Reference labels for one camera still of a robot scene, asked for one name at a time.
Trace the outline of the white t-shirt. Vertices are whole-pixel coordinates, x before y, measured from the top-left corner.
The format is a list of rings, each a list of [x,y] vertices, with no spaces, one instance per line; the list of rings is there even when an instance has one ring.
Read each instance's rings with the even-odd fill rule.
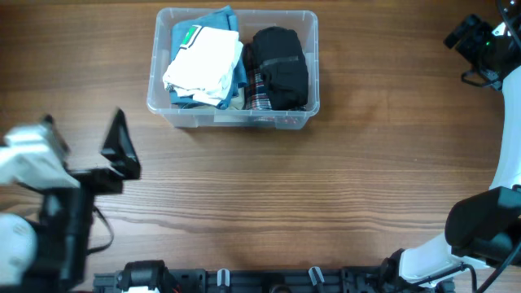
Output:
[[[164,88],[180,98],[226,109],[242,49],[236,31],[192,25],[162,77]]]

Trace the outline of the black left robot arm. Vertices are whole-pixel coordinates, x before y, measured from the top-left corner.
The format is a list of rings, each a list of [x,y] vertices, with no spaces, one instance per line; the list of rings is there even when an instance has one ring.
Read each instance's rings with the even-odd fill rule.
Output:
[[[121,109],[116,110],[100,150],[104,168],[70,169],[68,144],[52,116],[12,128],[1,146],[1,183],[42,196],[37,221],[1,215],[1,290],[69,292],[81,284],[88,256],[108,249],[89,245],[99,195],[119,195],[125,181],[141,177],[139,162]]]

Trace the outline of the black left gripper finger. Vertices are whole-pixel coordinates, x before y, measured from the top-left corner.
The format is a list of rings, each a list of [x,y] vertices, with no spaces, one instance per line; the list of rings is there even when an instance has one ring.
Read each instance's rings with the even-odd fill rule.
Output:
[[[120,108],[116,110],[100,154],[124,180],[141,177],[141,164],[129,135],[125,113]]]
[[[41,123],[44,127],[48,129],[48,134],[46,135],[46,139],[51,145],[51,148],[55,152],[55,154],[61,159],[63,163],[66,162],[70,155],[70,148],[68,144],[65,142],[64,138],[58,131],[55,125],[55,119],[50,114],[45,114],[42,117]]]

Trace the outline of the cream cloth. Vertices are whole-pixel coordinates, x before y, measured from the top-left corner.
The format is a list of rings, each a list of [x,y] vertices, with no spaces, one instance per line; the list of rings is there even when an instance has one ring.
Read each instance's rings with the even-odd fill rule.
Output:
[[[217,110],[243,110],[245,104],[244,88],[231,89],[226,99],[223,100],[219,105],[203,105],[201,109],[217,109]]]

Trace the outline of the blue denim jeans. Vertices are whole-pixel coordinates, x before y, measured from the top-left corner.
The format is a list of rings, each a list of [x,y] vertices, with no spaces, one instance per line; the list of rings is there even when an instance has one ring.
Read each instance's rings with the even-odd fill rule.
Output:
[[[224,30],[233,30],[239,33],[239,21],[237,15],[234,13],[231,7],[223,7],[218,11],[214,11],[210,14],[201,16],[194,20],[184,20],[177,24],[175,24],[172,28],[172,40],[171,40],[171,53],[170,53],[170,63],[173,61],[176,53],[178,51],[178,47],[182,42],[182,39],[186,35],[188,29],[192,25],[201,25],[208,26],[211,28],[220,28]],[[239,64],[234,70],[233,84],[232,89],[238,89],[245,86],[247,78],[246,78],[246,70],[243,64],[242,54],[239,57]],[[188,97],[178,97],[176,93],[170,92],[171,102],[173,104],[178,104],[183,107],[188,106],[203,106],[207,104],[197,103]]]

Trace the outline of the plaid shirt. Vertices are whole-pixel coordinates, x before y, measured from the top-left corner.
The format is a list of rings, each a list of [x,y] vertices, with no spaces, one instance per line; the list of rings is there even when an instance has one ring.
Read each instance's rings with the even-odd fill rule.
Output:
[[[246,45],[243,52],[243,60],[247,70],[247,85],[245,88],[245,108],[247,110],[262,110],[274,111],[268,95],[265,90],[265,85],[252,53],[252,43]],[[302,111],[304,109],[297,108],[288,111]]]

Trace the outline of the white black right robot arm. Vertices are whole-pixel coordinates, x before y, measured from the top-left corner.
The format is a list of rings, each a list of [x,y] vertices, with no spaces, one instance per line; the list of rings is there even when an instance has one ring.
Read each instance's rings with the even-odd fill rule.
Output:
[[[409,135],[436,148],[447,172],[404,175],[385,196],[387,223],[433,237],[397,252],[382,276],[397,291],[434,290],[462,271],[520,263],[520,14],[498,26],[467,16],[444,40],[469,64],[459,81],[403,102]]]

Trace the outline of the black garment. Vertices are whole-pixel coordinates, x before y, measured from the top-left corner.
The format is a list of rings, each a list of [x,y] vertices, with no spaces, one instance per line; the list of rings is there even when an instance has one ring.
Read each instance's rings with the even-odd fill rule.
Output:
[[[253,37],[252,53],[273,110],[307,105],[309,70],[295,30],[277,26],[260,30]]]

